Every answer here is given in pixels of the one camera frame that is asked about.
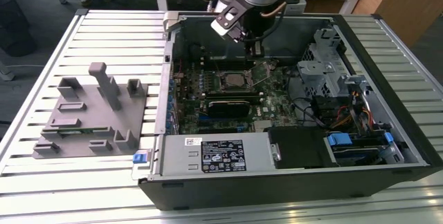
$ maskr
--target power supply label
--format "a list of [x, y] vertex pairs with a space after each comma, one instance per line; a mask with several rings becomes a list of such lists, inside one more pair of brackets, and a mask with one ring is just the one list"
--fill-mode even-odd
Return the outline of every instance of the power supply label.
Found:
[[201, 171], [204, 173], [245, 170], [243, 140], [201, 141]]

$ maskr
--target gray plastic mount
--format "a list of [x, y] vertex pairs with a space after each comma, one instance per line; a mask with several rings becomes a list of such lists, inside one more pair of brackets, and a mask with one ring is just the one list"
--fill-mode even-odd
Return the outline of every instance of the gray plastic mount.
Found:
[[147, 84], [139, 79], [117, 85], [105, 74], [105, 64], [92, 63], [89, 74], [97, 85], [80, 85], [63, 78], [61, 96], [41, 138], [34, 158], [132, 155], [139, 148]]

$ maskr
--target gray floor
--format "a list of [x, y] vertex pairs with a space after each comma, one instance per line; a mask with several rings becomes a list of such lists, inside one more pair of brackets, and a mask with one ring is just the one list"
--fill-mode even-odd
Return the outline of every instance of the gray floor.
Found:
[[[0, 50], [0, 60], [5, 65], [34, 64], [44, 65], [68, 27], [72, 16], [81, 5], [79, 0], [68, 0], [68, 5], [60, 5], [59, 0], [17, 0], [21, 10], [30, 23], [30, 34], [37, 42], [37, 51], [20, 58], [12, 58]], [[95, 0], [92, 9], [132, 9], [156, 10], [155, 0], [115, 0], [104, 3]], [[171, 10], [204, 10], [203, 0], [187, 0], [177, 4], [168, 0]], [[443, 58], [443, 18], [439, 18], [421, 39], [412, 48], [415, 55], [443, 83], [441, 61]], [[12, 121], [22, 101], [41, 72], [41, 67], [13, 67], [14, 81], [0, 81], [0, 120]], [[0, 125], [0, 137], [6, 131], [6, 126]]]

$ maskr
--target green circuit board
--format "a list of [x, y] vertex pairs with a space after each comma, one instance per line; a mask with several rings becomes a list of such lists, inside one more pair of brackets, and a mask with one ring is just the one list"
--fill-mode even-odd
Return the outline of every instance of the green circuit board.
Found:
[[[189, 67], [185, 71], [187, 77], [180, 82], [181, 94], [177, 97], [179, 133], [256, 132], [263, 131], [263, 128], [256, 128], [257, 124], [296, 125], [296, 114], [291, 109], [284, 89], [283, 70], [284, 67], [265, 70], [259, 65], [251, 69], [248, 75], [248, 72], [243, 71], [203, 71], [196, 65]], [[241, 84], [241, 76], [249, 80], [249, 84]], [[209, 100], [201, 99], [201, 93], [224, 93], [225, 100], [229, 100], [229, 93], [239, 91], [260, 94], [260, 103], [251, 104], [248, 116], [228, 119], [211, 118], [207, 114]]]

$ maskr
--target blue tab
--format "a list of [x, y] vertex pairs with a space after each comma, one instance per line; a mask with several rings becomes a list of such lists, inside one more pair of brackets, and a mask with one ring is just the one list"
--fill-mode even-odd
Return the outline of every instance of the blue tab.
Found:
[[387, 140], [388, 143], [393, 142], [393, 137], [392, 137], [392, 134], [389, 132], [384, 133], [384, 138], [385, 138], [385, 140]]
[[328, 136], [327, 140], [328, 140], [331, 146], [337, 144], [337, 143], [335, 143], [335, 140], [333, 140], [332, 136]]
[[145, 153], [133, 154], [132, 163], [147, 163], [147, 154]]
[[328, 137], [327, 140], [329, 142], [329, 145], [351, 145], [351, 137], [348, 136], [347, 133], [332, 133]]

